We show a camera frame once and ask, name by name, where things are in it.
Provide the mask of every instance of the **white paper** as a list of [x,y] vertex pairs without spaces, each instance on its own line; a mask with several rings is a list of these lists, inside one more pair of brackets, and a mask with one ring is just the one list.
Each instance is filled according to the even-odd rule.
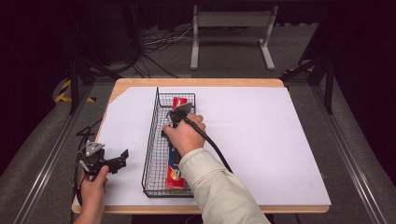
[[[108,176],[106,205],[196,205],[194,199],[149,199],[142,174],[156,87],[133,87],[107,108],[98,142],[106,159],[129,150],[127,166]],[[330,205],[317,164],[286,88],[160,87],[195,93],[196,113],[233,172],[259,205]],[[208,143],[205,148],[218,159]]]

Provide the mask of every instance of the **hand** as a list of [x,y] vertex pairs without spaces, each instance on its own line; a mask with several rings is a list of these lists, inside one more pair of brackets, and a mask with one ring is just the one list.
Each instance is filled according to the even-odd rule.
[[82,207],[76,223],[101,223],[105,211],[104,193],[108,166],[103,166],[93,182],[86,176],[81,184]]
[[[194,121],[202,131],[205,131],[205,124],[202,123],[204,117],[189,114],[187,118]],[[163,131],[168,135],[172,145],[177,149],[181,157],[184,157],[190,151],[203,147],[205,143],[205,139],[184,120],[175,129],[164,125]]]

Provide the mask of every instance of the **sleeve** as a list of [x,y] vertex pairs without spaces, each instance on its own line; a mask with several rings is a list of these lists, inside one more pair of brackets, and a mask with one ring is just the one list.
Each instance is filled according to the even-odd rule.
[[238,177],[203,148],[185,155],[180,171],[192,189],[205,224],[270,224]]

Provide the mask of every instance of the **cord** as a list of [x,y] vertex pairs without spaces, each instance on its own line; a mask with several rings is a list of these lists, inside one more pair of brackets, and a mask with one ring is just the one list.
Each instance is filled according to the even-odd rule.
[[181,34],[180,35],[176,35],[176,32],[167,32],[165,33],[161,38],[159,38],[158,36],[154,35],[154,34],[150,34],[150,35],[146,35],[148,36],[148,40],[146,41],[146,43],[143,44],[143,46],[148,46],[148,45],[153,45],[156,44],[157,46],[155,48],[148,48],[145,47],[145,51],[146,53],[152,53],[154,51],[163,51],[168,49],[169,47],[171,47],[173,44],[176,43],[180,43],[183,40],[191,40],[191,38],[187,38],[185,36],[190,35],[191,33],[191,29],[192,26],[185,30],[185,31],[180,31]]
[[[113,69],[113,70],[110,70],[111,72],[113,72],[113,73],[116,73],[116,74],[120,74],[120,73],[122,73],[122,72],[125,72],[125,71],[127,71],[128,69],[130,69],[132,66],[134,66],[134,64],[136,63],[136,60],[132,60],[131,62],[129,62],[128,64],[126,64],[126,65],[124,65],[123,67],[120,67],[120,68],[116,68],[116,69]],[[92,71],[96,76],[106,76],[105,74],[103,74],[102,72],[99,72],[99,71],[96,71],[96,69],[94,69],[93,71]]]
[[297,223],[301,224],[301,221],[300,221],[300,218],[299,218],[298,214],[294,214],[294,215],[296,216]]
[[142,78],[146,78],[145,76],[151,77],[150,75],[146,75],[145,73],[143,73],[143,71],[141,71],[141,69],[138,67],[132,66],[132,68],[134,69],[134,72],[136,74],[139,74]]
[[212,140],[204,131],[202,131],[202,129],[200,129],[200,128],[198,127],[198,125],[197,125],[194,121],[192,121],[192,120],[190,120],[189,118],[187,118],[186,115],[181,115],[181,114],[179,114],[179,113],[177,113],[177,112],[175,112],[175,111],[173,111],[173,110],[172,110],[170,113],[173,113],[173,114],[178,115],[178,116],[181,117],[186,123],[190,124],[190,126],[191,126],[196,132],[198,132],[198,134],[200,134],[200,135],[210,144],[210,146],[212,146],[212,147],[215,149],[216,153],[218,153],[218,155],[219,155],[219,157],[220,157],[222,163],[224,164],[225,168],[227,168],[227,170],[228,170],[230,173],[233,172],[233,171],[231,170],[230,165],[228,164],[228,162],[225,160],[224,156],[222,155],[220,149],[218,148],[218,146],[216,146],[215,142],[213,142],[213,140]]
[[[72,203],[75,199],[75,196],[77,195],[78,191],[81,189],[81,184],[78,184],[78,164],[79,161],[82,159],[82,145],[88,141],[89,136],[91,135],[91,130],[94,126],[96,126],[99,122],[101,122],[102,119],[97,120],[92,126],[87,126],[85,129],[78,133],[82,133],[83,131],[86,131],[81,138],[81,141],[78,144],[78,151],[77,151],[77,156],[75,160],[75,167],[74,167],[74,174],[73,174],[73,182],[72,182]],[[73,210],[70,210],[70,224],[73,224],[74,222],[74,212]]]
[[148,71],[148,75],[149,75],[149,69],[146,67],[146,65],[143,63],[143,61],[142,61],[142,60],[140,60],[140,59],[139,59],[138,61],[142,63],[143,67],[145,67],[145,69]]
[[[146,59],[149,59],[149,60],[152,61],[153,63],[157,64],[157,63],[154,62],[154,60],[152,60],[147,54],[143,53],[143,56],[145,56]],[[159,66],[166,74],[171,75],[172,77],[177,77],[177,78],[179,78],[177,75],[168,72],[166,69],[164,69],[164,68],[163,68],[162,66],[160,66],[159,64],[157,64],[157,66]]]
[[184,224],[187,224],[193,217],[195,217],[196,215],[192,215],[189,218],[187,218],[186,222]]

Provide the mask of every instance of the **metal stand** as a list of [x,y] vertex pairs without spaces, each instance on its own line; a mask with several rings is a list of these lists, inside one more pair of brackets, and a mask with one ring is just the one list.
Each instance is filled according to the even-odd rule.
[[194,6],[192,28],[193,42],[191,53],[191,69],[198,69],[198,53],[199,39],[198,27],[220,27],[220,26],[238,26],[238,27],[265,27],[265,37],[259,39],[262,56],[268,70],[275,70],[274,63],[268,50],[268,41],[274,26],[277,7],[273,7],[271,11],[260,12],[218,12],[218,11],[198,11],[198,7]]
[[93,85],[95,82],[95,77],[90,70],[90,67],[95,68],[96,70],[100,71],[106,76],[112,77],[114,79],[122,78],[120,75],[108,70],[107,68],[99,65],[97,63],[92,62],[86,58],[75,58],[70,63],[70,79],[71,79],[71,88],[72,88],[72,107],[70,109],[70,115],[73,115],[78,107],[79,101],[79,90],[78,90],[78,82],[79,80],[82,81],[83,85]]
[[326,106],[327,112],[332,115],[332,85],[334,76],[334,65],[332,64],[332,59],[328,57],[318,58],[305,63],[298,68],[288,72],[286,75],[280,78],[283,82],[289,80],[301,74],[308,68],[314,67],[312,73],[309,75],[307,81],[310,86],[317,86],[320,81],[326,76],[326,86],[324,94],[324,104]]

